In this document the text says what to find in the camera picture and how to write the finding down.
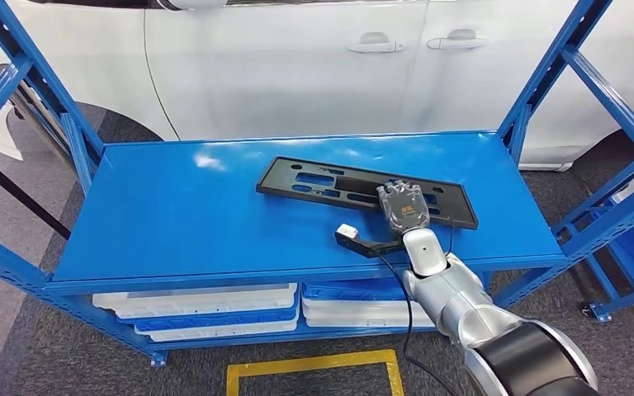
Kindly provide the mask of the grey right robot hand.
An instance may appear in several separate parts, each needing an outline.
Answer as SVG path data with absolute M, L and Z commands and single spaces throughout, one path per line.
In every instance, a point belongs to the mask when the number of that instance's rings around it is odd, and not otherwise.
M 376 191 L 386 222 L 395 236 L 429 226 L 430 214 L 420 185 L 395 180 L 378 186 Z

